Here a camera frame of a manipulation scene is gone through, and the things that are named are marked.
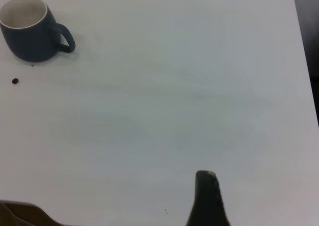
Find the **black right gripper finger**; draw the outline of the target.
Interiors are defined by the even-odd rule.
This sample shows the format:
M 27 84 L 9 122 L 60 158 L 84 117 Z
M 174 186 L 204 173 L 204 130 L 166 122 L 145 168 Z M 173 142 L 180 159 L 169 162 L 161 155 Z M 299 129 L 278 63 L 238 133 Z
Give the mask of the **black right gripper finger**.
M 212 171 L 200 170 L 195 175 L 195 196 L 188 226 L 230 225 L 224 208 L 220 185 Z

